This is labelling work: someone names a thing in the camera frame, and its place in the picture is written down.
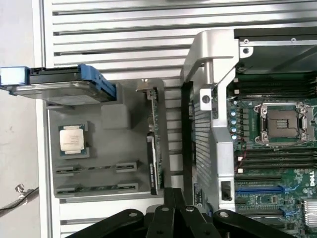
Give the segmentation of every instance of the motherboard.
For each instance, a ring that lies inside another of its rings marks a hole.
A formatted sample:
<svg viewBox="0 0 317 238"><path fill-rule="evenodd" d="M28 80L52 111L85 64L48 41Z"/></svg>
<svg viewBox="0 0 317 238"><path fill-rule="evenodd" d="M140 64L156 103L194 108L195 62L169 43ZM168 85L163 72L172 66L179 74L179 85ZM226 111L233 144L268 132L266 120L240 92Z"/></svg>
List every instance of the motherboard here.
<svg viewBox="0 0 317 238"><path fill-rule="evenodd" d="M237 75L227 89L236 212L317 237L316 75Z"/></svg>

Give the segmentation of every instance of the wire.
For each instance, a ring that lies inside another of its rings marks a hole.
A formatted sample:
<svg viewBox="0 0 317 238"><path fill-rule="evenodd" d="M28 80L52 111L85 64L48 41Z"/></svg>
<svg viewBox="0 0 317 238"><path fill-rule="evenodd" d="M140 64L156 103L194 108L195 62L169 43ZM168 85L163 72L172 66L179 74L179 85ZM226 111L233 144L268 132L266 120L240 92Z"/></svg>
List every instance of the wire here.
<svg viewBox="0 0 317 238"><path fill-rule="evenodd" d="M27 194L25 197L23 197L17 204L15 204L12 207L7 207L7 208L2 208L0 209L0 212L3 211L8 211L8 210L12 210L14 208L17 208L18 206L20 206L22 204L22 202L24 202L31 194L37 192L39 190L39 187L35 188L33 191L31 191L29 194Z"/></svg>

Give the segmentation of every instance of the cable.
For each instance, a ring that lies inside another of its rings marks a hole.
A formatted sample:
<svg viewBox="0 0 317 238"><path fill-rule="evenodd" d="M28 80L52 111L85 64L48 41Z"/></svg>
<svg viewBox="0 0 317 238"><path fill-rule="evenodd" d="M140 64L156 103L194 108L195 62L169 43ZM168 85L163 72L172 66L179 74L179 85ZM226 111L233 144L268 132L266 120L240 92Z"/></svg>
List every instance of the cable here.
<svg viewBox="0 0 317 238"><path fill-rule="evenodd" d="M34 192L37 192L39 190L39 187L35 188L32 192L30 192L29 194L27 194L24 198L22 198L17 204L15 204L12 207L7 207L7 208L2 208L0 209L0 212L3 211L8 211L8 210L12 210L14 208L17 208L18 206L20 206L22 204L22 202L24 202L31 194L33 194Z"/></svg>

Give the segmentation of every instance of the cpu socket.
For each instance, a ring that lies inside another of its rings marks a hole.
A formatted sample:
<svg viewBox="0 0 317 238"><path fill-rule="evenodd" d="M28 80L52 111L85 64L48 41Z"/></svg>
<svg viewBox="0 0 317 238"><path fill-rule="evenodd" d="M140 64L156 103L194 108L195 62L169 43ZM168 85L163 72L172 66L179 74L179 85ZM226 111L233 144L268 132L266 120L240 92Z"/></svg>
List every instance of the cpu socket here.
<svg viewBox="0 0 317 238"><path fill-rule="evenodd" d="M315 140L313 107L303 103L263 103L254 107L260 117L258 144L290 145Z"/></svg>

